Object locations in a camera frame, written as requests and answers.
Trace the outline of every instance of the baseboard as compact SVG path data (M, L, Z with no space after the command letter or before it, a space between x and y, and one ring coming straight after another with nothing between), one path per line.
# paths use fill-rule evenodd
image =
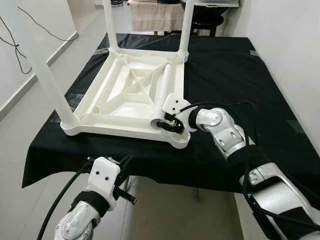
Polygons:
M79 36L78 32L75 31L67 40L71 40ZM73 41L65 41L46 61L49 67L64 53L64 51L73 43ZM32 86L38 81L38 78L33 74L25 83L22 85L13 96L4 104L3 108L0 109L0 122L6 117L11 109L24 97L24 95L32 88Z

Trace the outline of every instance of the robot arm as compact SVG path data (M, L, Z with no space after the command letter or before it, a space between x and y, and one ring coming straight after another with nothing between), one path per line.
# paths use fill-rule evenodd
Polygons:
M304 195L282 173L277 165L265 156L249 139L246 144L244 130L235 124L223 108L204 109L192 106L188 101L170 94L163 107L165 117L156 123L159 128L182 134L183 131L202 130L212 135L214 144L227 160L243 158L244 150L252 152L254 164L249 171L249 201L253 215L272 240L319 240L320 231L315 228L271 217L255 206L301 222L319 223L320 212L313 208ZM118 197L136 203L136 199L119 188L126 176L125 165L112 158L97 158L89 175L88 186L81 192L56 227L55 240L91 240L93 229L100 218L116 207ZM244 184L244 176L239 180Z

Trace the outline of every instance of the white wall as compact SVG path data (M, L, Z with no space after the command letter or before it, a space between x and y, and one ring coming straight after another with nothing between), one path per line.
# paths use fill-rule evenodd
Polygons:
M62 39L68 39L76 28L66 0L17 0L17 4L29 12L41 25ZM63 41L48 35L43 29L21 12L30 34L38 44L38 53L47 61L57 51ZM0 23L0 36L11 40L9 33ZM27 71L30 66L22 60L22 67ZM23 75L18 65L15 49L0 41L0 109L31 77Z
M242 0L223 35L249 37L320 154L320 1Z

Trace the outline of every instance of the black tablecloth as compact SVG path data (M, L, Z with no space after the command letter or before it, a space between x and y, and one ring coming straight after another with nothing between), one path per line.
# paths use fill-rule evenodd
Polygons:
M177 51L180 36L118 34L121 48ZM109 45L103 39L98 49ZM108 56L96 52L66 93L72 108L82 98ZM184 98L191 103L230 104L250 100L258 107L260 146L286 173L320 193L320 160L307 136L292 127L297 120L264 62L247 38L192 36L184 67ZM235 106L245 123L253 123L248 105ZM242 164L230 165L214 147L210 134L197 131L185 149L169 143L101 134L67 136L53 113L31 143L22 187L54 173L77 171L87 157L134 155L130 173L159 183L241 192Z

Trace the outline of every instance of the gray floor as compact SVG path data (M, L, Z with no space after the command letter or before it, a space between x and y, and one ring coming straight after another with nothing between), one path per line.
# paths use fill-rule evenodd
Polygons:
M92 17L90 21L78 21L80 38L51 67L64 93L105 34L103 12L96 11L94 17L87 18ZM124 6L113 11L116 31L132 33L130 9ZM36 83L0 122L1 240L36 239L50 205L73 174L54 174L21 189L28 147L52 110L40 84ZM88 175L80 176L63 197L48 224L44 240L53 239L55 225L86 186L87 179ZM190 187L157 184L143 177L132 178L130 191L138 197L137 205L120 199L117 208L109 212L95 230L94 239L242 239L230 193L201 189L201 201L196 202Z

